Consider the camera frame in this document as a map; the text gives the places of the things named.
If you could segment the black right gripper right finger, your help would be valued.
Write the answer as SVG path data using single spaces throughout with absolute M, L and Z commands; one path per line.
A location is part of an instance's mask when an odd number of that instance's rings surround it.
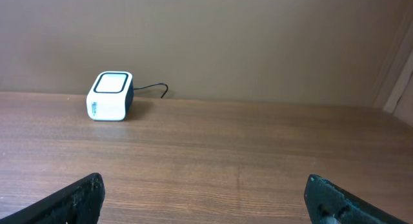
M 312 223 L 406 224 L 317 174 L 309 175 L 304 200 Z

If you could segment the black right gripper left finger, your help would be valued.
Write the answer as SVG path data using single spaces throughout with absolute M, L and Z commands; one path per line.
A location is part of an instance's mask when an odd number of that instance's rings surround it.
M 92 173 L 1 219 L 1 224 L 97 224 L 105 199 L 103 178 Z

